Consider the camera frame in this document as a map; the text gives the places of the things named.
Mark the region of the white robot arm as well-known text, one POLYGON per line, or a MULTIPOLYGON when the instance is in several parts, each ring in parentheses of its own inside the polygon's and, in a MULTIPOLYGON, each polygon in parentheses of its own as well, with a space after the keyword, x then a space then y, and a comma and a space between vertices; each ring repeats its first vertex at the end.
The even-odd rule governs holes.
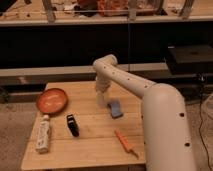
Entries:
POLYGON ((118 69, 112 54, 96 59, 93 69, 98 103, 112 81, 142 100, 147 171, 197 171, 185 100, 175 87, 118 69))

